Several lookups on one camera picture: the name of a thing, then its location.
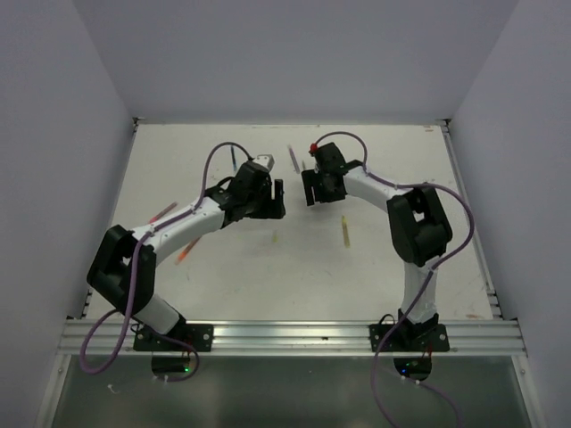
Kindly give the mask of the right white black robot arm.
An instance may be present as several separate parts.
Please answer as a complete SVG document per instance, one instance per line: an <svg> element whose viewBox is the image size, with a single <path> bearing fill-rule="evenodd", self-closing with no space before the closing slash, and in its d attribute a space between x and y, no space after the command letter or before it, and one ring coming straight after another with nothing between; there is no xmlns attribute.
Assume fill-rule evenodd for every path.
<svg viewBox="0 0 571 428"><path fill-rule="evenodd" d="M404 294L395 329L384 348L417 350L438 326L437 269L452 238L450 222L434 188L396 185L374 176L358 160L347 161L334 143L312 144L313 169L302 172L309 206L348 196L387 214L392 246L404 263Z"/></svg>

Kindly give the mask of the orange highlighter pen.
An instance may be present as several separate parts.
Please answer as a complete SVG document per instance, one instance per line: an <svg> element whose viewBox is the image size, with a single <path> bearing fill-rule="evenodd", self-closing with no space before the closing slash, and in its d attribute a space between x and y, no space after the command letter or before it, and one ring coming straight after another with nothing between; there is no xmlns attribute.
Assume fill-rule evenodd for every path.
<svg viewBox="0 0 571 428"><path fill-rule="evenodd" d="M179 265L190 253L190 251L200 242L201 238L198 237L190 242L177 256L175 264Z"/></svg>

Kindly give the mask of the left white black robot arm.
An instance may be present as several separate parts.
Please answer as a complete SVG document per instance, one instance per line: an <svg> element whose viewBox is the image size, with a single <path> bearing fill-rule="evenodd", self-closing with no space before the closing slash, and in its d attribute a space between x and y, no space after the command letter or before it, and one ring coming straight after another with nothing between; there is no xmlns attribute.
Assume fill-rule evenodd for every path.
<svg viewBox="0 0 571 428"><path fill-rule="evenodd" d="M125 314L135 260L131 316L153 329L153 338L165 350L192 341L183 316L154 291L156 268L187 243L244 218L283 218L283 181L271 179L273 164L271 155L258 155L244 162L235 176L206 189L203 198L164 220L132 230L111 227L87 273L88 284Z"/></svg>

